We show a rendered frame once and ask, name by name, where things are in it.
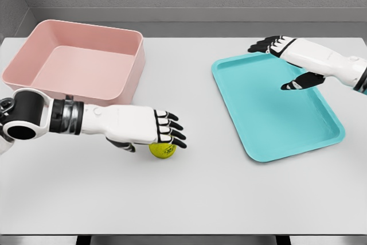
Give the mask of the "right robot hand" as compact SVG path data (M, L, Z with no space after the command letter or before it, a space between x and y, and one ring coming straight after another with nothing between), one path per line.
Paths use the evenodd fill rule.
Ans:
M248 48L249 53L269 53L307 72L281 86L282 90L304 90L324 83L330 73L332 50L304 38L271 36Z

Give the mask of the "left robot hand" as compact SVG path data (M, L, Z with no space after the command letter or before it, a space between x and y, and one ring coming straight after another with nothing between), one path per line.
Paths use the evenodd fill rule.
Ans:
M119 106L115 112L116 121L109 123L104 133L108 140L130 146L168 143L187 148L176 115L142 106Z

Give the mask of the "yellow-green tennis ball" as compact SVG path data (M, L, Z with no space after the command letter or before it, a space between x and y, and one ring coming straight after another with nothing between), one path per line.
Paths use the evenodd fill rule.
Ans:
M149 145L151 154L160 159L167 159L171 157L177 149L176 145L169 143L153 143Z

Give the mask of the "blue rectangular tray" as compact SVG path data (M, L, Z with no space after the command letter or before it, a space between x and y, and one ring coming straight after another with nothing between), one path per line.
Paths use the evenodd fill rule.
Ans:
M212 74L246 153L270 162L340 143L345 129L316 88L282 90L304 73L271 54L217 60Z

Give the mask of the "pink square basket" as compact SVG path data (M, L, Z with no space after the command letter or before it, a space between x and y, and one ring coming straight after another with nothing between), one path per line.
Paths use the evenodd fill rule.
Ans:
M55 99L131 104L144 65L140 32L45 20L5 67L2 80L13 90L35 88Z

